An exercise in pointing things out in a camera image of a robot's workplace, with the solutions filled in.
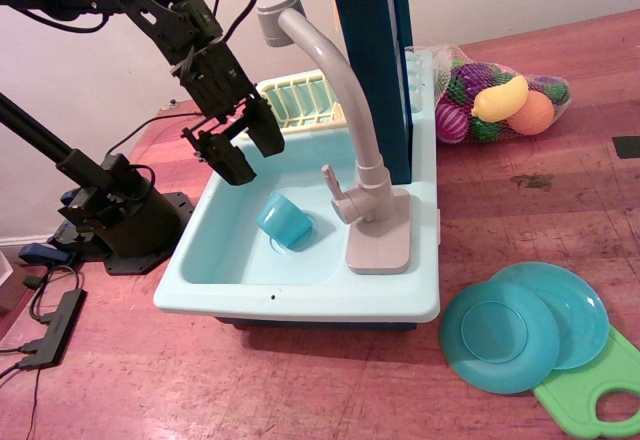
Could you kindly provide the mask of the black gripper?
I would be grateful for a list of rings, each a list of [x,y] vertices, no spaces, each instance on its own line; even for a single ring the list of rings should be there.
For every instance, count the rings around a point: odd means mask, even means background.
[[[172,69],[172,75],[189,93],[207,119],[225,123],[242,108],[240,123],[264,157],[282,153],[285,141],[269,103],[259,97],[233,52],[225,42],[211,42],[200,50],[191,47]],[[242,151],[223,134],[182,130],[201,163],[209,165],[228,184],[253,181],[256,173]]]

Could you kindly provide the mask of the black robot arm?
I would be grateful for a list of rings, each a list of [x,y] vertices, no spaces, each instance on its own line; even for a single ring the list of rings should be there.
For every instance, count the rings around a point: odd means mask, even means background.
[[[285,142],[268,103],[257,92],[230,50],[224,31],[204,0],[1,0],[39,23],[61,31],[87,34],[72,21],[85,14],[104,21],[125,14],[156,45],[172,74],[189,93],[201,115],[223,126],[215,133],[200,125],[184,138],[200,160],[228,184],[251,182],[256,174],[232,139],[246,132],[259,152],[269,157]]]

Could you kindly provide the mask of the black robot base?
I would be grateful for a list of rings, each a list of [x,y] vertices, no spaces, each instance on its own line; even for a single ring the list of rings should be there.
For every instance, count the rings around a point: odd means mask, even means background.
[[[98,164],[73,149],[56,168],[78,187],[62,199],[52,246],[110,275],[146,274],[172,255],[194,206],[182,192],[159,192],[151,167],[122,154]]]

